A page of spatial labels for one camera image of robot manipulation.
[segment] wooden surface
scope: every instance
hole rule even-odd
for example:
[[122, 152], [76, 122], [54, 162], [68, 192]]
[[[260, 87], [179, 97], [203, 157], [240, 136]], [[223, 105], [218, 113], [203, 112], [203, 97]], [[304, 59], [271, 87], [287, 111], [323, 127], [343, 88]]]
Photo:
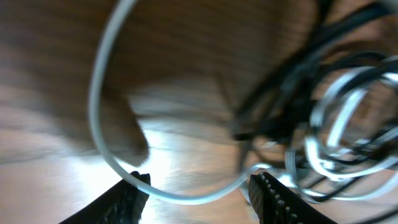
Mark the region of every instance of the wooden surface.
[[[366, 2], [339, 1], [331, 21]], [[2, 223], [58, 223], [120, 179], [95, 149], [86, 122], [91, 66], [113, 4], [0, 1]], [[227, 183], [237, 147], [217, 83], [236, 106], [300, 47], [314, 19], [309, 0], [139, 1], [121, 31], [104, 87], [101, 120], [111, 149], [128, 171], [148, 172], [153, 186], [170, 192], [199, 194]], [[366, 46], [394, 53], [397, 25], [396, 17], [372, 22], [338, 45], [343, 52]], [[388, 100], [369, 102], [379, 108]], [[346, 223], [385, 210], [396, 196], [317, 208]], [[235, 191], [200, 206], [150, 198], [141, 223], [253, 221]]]

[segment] tangled cable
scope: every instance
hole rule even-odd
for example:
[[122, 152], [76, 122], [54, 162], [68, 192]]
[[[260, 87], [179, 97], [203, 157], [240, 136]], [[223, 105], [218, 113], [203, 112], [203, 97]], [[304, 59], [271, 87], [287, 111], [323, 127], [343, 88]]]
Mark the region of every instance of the tangled cable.
[[[136, 2], [136, 0], [120, 0], [109, 18], [108, 25], [104, 30], [97, 51], [88, 99], [88, 117], [95, 145], [104, 157], [105, 161], [125, 181], [136, 186], [139, 190], [152, 195], [152, 197], [156, 197], [167, 202], [184, 205], [208, 203], [224, 197], [241, 186], [242, 183], [246, 181], [248, 175], [258, 169], [273, 168], [270, 164], [258, 163], [243, 171], [243, 160], [246, 157], [245, 155], [247, 151], [253, 150], [252, 142], [256, 136], [265, 135], [275, 139], [276, 141], [284, 141], [286, 145], [289, 146], [294, 130], [298, 124], [304, 122], [310, 123], [310, 127], [308, 129], [309, 134], [305, 138], [305, 144], [303, 147], [305, 147], [307, 160], [313, 169], [331, 179], [353, 178], [342, 188], [342, 190], [334, 191], [328, 195], [311, 191], [309, 189], [303, 189], [299, 184], [299, 180], [296, 178], [297, 173], [295, 171], [296, 167], [300, 167], [301, 164], [296, 164], [295, 149], [289, 148], [285, 162], [286, 168], [295, 182], [295, 186], [291, 187], [298, 187], [300, 194], [303, 195], [305, 199], [313, 203], [324, 202], [330, 198], [339, 200], [360, 200], [377, 197], [395, 186], [398, 181], [398, 174], [382, 187], [370, 193], [357, 196], [338, 196], [338, 194], [344, 191], [344, 189], [348, 188], [364, 175], [377, 172], [386, 167], [392, 167], [397, 162], [397, 156], [392, 150], [374, 150], [374, 148], [379, 149], [379, 146], [384, 142], [396, 138], [396, 123], [392, 122], [392, 124], [389, 124], [389, 126], [386, 127], [387, 130], [382, 130], [382, 133], [379, 133], [378, 136], [374, 137], [374, 139], [370, 139], [369, 142], [350, 149], [350, 152], [352, 151], [357, 155], [357, 158], [353, 161], [342, 161], [338, 158], [338, 151], [335, 150], [334, 146], [338, 144], [340, 137], [330, 140], [327, 146], [323, 146], [318, 139], [317, 134], [323, 127], [324, 120], [328, 117], [325, 113], [324, 107], [329, 106], [332, 101], [342, 99], [346, 101], [359, 102], [363, 97], [364, 91], [366, 91], [367, 85], [374, 80], [384, 80], [387, 85], [396, 88], [397, 80], [395, 79], [395, 72], [398, 71], [398, 60], [396, 58], [390, 57], [386, 59], [387, 57], [385, 55], [377, 52], [361, 52], [337, 60], [331, 65], [320, 64], [322, 55], [335, 41], [341, 39], [346, 33], [366, 24], [369, 21], [394, 13], [394, 11], [391, 10], [394, 7], [390, 6], [395, 6], [396, 2], [390, 0], [387, 0], [387, 3], [374, 2], [358, 9], [339, 22], [324, 26], [323, 22], [326, 19], [332, 1], [319, 0], [318, 22], [315, 24], [307, 44], [274, 72], [268, 75], [267, 77], [269, 78], [255, 88], [236, 112], [236, 120], [233, 125], [233, 137], [236, 140], [243, 142], [242, 146], [244, 148], [244, 150], [241, 151], [241, 159], [238, 167], [241, 174], [226, 187], [214, 191], [211, 194], [201, 196], [171, 194], [156, 189], [134, 178], [118, 164], [103, 139], [99, 123], [100, 118], [98, 109], [106, 66], [115, 38], [124, 20], [127, 18], [127, 15]], [[366, 65], [363, 65], [360, 62], [360, 59], [363, 58], [377, 61], [380, 65], [376, 67], [365, 67]], [[322, 79], [330, 72], [342, 68], [355, 68], [355, 70], [352, 71], [354, 75], [351, 74], [349, 77], [348, 75], [344, 76], [346, 77], [344, 83], [339, 85], [338, 88], [333, 87], [332, 90], [330, 90], [329, 95], [326, 95], [323, 101], [321, 100], [318, 103], [313, 101], [311, 99], [312, 92]], [[272, 98], [269, 107], [262, 114], [259, 122], [257, 122], [252, 129], [244, 129], [242, 131], [242, 126], [251, 123], [250, 119], [252, 111], [259, 104], [261, 96], [265, 95], [270, 89], [275, 88], [275, 86], [279, 87], [277, 89], [277, 94]], [[344, 108], [344, 110], [347, 111], [353, 111], [354, 109], [355, 106], [350, 106], [349, 104]], [[279, 116], [274, 116], [276, 111], [282, 112]], [[336, 131], [344, 129], [347, 119], [348, 118], [343, 117], [340, 118], [340, 121], [345, 121], [336, 125]], [[319, 158], [320, 154], [322, 154], [322, 156], [326, 156], [326, 159], [329, 161], [345, 165], [350, 165], [350, 163], [355, 165], [362, 164], [369, 160], [380, 161], [380, 158], [383, 160], [375, 166], [363, 171], [341, 173], [335, 170], [330, 171], [323, 167], [322, 160]], [[394, 212], [390, 212], [382, 216], [382, 218], [389, 217], [391, 214], [394, 214]]]

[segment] wood grain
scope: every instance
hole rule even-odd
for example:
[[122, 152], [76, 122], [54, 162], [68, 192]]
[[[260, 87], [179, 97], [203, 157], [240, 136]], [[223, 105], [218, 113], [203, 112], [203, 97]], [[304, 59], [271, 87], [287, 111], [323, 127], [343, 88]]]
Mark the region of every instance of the wood grain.
[[[330, 20], [367, 2], [338, 1]], [[95, 149], [86, 122], [91, 68], [114, 3], [0, 1], [2, 223], [60, 222], [120, 179]], [[199, 194], [227, 183], [238, 150], [219, 84], [236, 107], [305, 42], [315, 18], [311, 0], [139, 1], [120, 33], [104, 86], [101, 122], [111, 149], [128, 171], [149, 172], [160, 189]], [[398, 52], [397, 25], [396, 17], [374, 21], [337, 43], [334, 54]], [[387, 90], [375, 92], [364, 104], [371, 110], [395, 99]], [[382, 120], [376, 112], [367, 114]], [[278, 151], [269, 155], [280, 158]], [[255, 161], [251, 155], [248, 164]], [[317, 208], [350, 222], [364, 217], [363, 211], [386, 209], [397, 196], [395, 191], [372, 204]], [[150, 198], [141, 223], [254, 222], [235, 191], [193, 207]]]

